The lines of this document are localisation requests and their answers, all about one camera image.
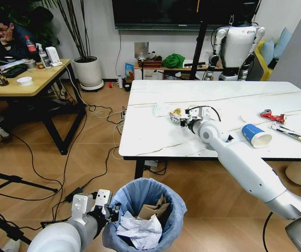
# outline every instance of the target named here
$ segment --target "white flower pot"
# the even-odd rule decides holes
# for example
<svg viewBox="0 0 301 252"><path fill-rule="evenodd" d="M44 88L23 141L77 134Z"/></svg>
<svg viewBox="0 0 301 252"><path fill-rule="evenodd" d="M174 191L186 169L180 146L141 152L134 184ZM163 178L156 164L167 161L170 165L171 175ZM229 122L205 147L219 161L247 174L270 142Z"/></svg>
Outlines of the white flower pot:
<svg viewBox="0 0 301 252"><path fill-rule="evenodd" d="M84 90L97 90L103 86L99 58L91 56L94 61L81 63L77 62L80 58L73 60L73 65L80 81L81 88Z"/></svg>

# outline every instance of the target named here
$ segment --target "yellow chair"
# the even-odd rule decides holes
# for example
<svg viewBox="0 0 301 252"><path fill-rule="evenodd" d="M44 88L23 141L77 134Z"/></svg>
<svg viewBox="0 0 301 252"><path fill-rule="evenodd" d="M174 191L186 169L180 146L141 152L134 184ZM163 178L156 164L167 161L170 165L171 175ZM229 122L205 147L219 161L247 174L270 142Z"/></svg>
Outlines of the yellow chair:
<svg viewBox="0 0 301 252"><path fill-rule="evenodd" d="M261 49L266 42L267 41L265 41L265 40L261 40L254 50L255 56L256 56L257 60L259 61L260 66L262 67L262 70L263 70L263 75L262 75L260 81L267 81L273 72L273 70L271 68L268 68L266 61L261 54Z"/></svg>

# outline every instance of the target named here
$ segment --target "plastic bag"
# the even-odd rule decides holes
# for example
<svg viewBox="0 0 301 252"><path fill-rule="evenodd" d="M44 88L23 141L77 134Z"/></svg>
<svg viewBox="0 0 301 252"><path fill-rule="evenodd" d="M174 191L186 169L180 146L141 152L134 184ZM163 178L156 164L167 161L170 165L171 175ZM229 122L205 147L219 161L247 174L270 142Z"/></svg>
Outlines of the plastic bag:
<svg viewBox="0 0 301 252"><path fill-rule="evenodd" d="M170 216L163 229L162 237L157 247L147 249L147 252L156 252L169 249L175 239L181 234L183 218L186 213L186 206L183 199L168 186L152 179L139 178L123 186L113 197L111 205L121 203L119 215L122 216L129 211L136 216L143 204L154 205L163 194L167 202L170 202ZM135 252L116 233L119 223L109 223L102 234L102 243L105 247L114 249L117 252Z"/></svg>

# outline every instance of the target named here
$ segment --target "white table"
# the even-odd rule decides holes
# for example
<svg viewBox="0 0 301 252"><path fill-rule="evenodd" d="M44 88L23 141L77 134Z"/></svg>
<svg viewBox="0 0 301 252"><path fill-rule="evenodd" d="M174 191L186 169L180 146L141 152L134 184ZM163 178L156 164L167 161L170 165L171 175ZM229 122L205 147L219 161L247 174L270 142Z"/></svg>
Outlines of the white table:
<svg viewBox="0 0 301 252"><path fill-rule="evenodd" d="M173 124L169 116L155 117L157 103L168 106L168 112L191 105L213 106L233 141L247 144L266 161L301 161L301 142L271 129L273 121L260 117L265 109L285 113L285 127L301 134L301 90L289 82L137 80L119 150L125 160L137 161L136 178L142 176L145 160L217 160L217 153L207 150L188 128ZM244 138L242 116L273 136L268 147L255 149Z"/></svg>

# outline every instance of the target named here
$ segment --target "white humanoid robot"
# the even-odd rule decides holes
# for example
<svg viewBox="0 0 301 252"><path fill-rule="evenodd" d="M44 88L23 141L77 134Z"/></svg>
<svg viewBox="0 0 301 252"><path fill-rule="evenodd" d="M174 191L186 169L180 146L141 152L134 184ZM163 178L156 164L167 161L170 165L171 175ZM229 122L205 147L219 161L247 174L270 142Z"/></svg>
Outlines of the white humanoid robot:
<svg viewBox="0 0 301 252"><path fill-rule="evenodd" d="M282 184L274 170L244 143L235 142L221 122L211 120L209 106L185 110L177 122L196 134L248 193L261 199L275 214L294 220L286 232L301 251L301 197ZM28 252L80 252L100 233L106 222L117 221L119 206L109 208L111 193L99 190L94 207L93 196L75 195L72 217L43 229L33 239Z"/></svg>
<svg viewBox="0 0 301 252"><path fill-rule="evenodd" d="M212 79L219 57L224 68L219 80L246 80L248 68L254 60L254 49L265 31L261 26L229 26L218 29L204 80Z"/></svg>

